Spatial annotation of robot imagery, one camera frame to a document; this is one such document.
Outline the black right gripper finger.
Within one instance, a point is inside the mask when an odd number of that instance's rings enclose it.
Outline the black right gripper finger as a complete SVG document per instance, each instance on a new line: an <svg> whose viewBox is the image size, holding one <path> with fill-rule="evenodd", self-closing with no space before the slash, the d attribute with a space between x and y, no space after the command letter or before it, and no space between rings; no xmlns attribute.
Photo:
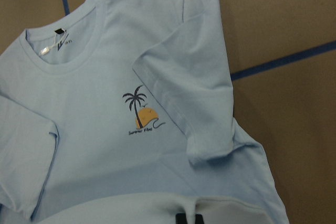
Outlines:
<svg viewBox="0 0 336 224"><path fill-rule="evenodd" d="M176 224L204 224L204 218L201 214L195 214L194 217L188 216L186 213L177 213L175 215Z"/></svg>

